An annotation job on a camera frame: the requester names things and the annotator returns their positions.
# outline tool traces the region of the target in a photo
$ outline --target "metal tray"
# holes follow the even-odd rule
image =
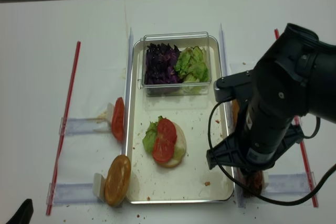
[[[222,171],[215,167],[209,170],[206,161],[208,117],[216,104],[213,85],[206,95],[178,97],[149,97],[141,89],[143,41],[133,47],[129,110],[126,143],[123,152],[130,158],[132,174],[126,199],[132,204],[196,203],[228,200],[234,191],[234,184]],[[209,57],[212,81],[222,76],[217,40],[209,36]],[[163,116],[177,123],[187,141],[187,153],[179,166],[164,168],[157,165],[147,154],[142,139],[150,121]],[[212,122],[212,141],[216,145],[227,136],[228,128],[224,106],[220,106]],[[226,167],[233,175],[233,169]]]

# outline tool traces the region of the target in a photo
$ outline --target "plastic container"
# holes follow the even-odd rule
[[[153,44],[170,44],[171,47],[176,45],[182,52],[187,47],[199,46],[206,51],[205,64],[208,68],[209,79],[207,82],[188,82],[188,83],[172,83],[172,84],[145,84],[146,73],[146,51],[150,43]],[[211,83],[211,64],[209,59],[209,34],[207,32],[200,33],[183,33],[183,34],[162,34],[162,35],[146,35],[143,37],[143,64],[142,64],[142,81],[141,88],[146,89],[148,96],[162,95],[195,95],[206,94],[207,86]]]

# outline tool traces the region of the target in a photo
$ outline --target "tomato slice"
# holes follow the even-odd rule
[[[124,138],[124,110],[124,101],[122,97],[119,97],[115,102],[111,123],[112,134],[119,142],[122,142]]]
[[[176,128],[168,119],[161,119],[157,126],[157,137],[152,156],[158,163],[167,163],[174,154],[177,139]]]

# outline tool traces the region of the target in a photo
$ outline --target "bread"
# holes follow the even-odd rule
[[[176,157],[173,156],[172,159],[169,160],[167,163],[157,163],[157,164],[159,164],[163,167],[166,167],[166,168],[173,168],[173,167],[177,166],[178,164],[180,164],[180,162],[182,161],[182,159],[185,155],[185,152],[187,150],[187,142],[185,140],[185,136],[184,136],[184,133],[183,133],[182,129],[176,123],[173,122],[173,124],[176,128],[176,135],[177,135],[175,148],[179,148],[179,149],[183,150],[184,153],[179,158],[176,158]]]
[[[131,177],[131,162],[125,155],[117,156],[111,164],[105,182],[105,201],[116,207],[124,200]]]

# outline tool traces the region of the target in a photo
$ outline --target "bottom bun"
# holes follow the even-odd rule
[[[179,148],[180,150],[183,150],[183,154],[180,155],[179,157],[172,157],[171,160],[169,160],[167,163],[158,163],[158,165],[160,166],[163,166],[163,167],[166,167],[166,168],[173,168],[177,165],[179,165],[185,155],[185,152],[187,150],[187,142],[185,140],[185,136],[184,136],[184,133],[181,129],[181,127],[179,127],[176,123],[174,123],[174,126],[176,128],[176,135],[177,135],[177,138],[176,138],[176,143],[175,143],[175,148]]]

